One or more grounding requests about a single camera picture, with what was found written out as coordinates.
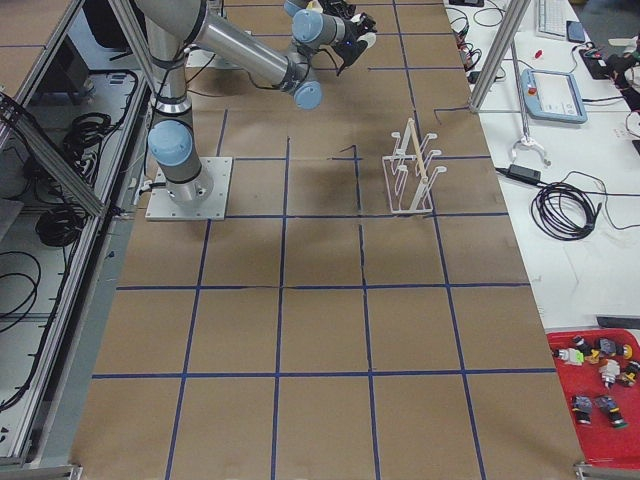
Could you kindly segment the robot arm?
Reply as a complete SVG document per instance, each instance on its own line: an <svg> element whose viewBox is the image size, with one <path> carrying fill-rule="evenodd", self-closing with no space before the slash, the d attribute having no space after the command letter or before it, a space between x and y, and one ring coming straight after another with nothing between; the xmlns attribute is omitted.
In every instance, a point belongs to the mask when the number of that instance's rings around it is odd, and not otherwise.
<svg viewBox="0 0 640 480"><path fill-rule="evenodd" d="M156 91L147 145L178 202L206 197L214 186L197 153L192 103L187 92L186 50L195 46L268 81L269 89L292 95L311 110L322 100L312 58L329 46L351 66L376 41L375 21L346 1L286 1L292 39L282 52L228 21L207 1L139 1L145 17Z"/></svg>
<svg viewBox="0 0 640 480"><path fill-rule="evenodd" d="M283 7L290 17L304 9L347 20L356 13L356 6L345 0L285 0Z"/></svg>

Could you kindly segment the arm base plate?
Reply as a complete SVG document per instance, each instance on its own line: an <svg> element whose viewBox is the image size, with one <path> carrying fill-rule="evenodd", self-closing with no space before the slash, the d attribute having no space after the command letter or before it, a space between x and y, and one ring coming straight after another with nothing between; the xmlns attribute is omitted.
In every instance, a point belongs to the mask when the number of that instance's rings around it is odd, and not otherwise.
<svg viewBox="0 0 640 480"><path fill-rule="evenodd" d="M200 221L225 219L233 167L232 157L201 157L201 172L189 183L168 181L158 168L154 188L148 201L149 221Z"/></svg>

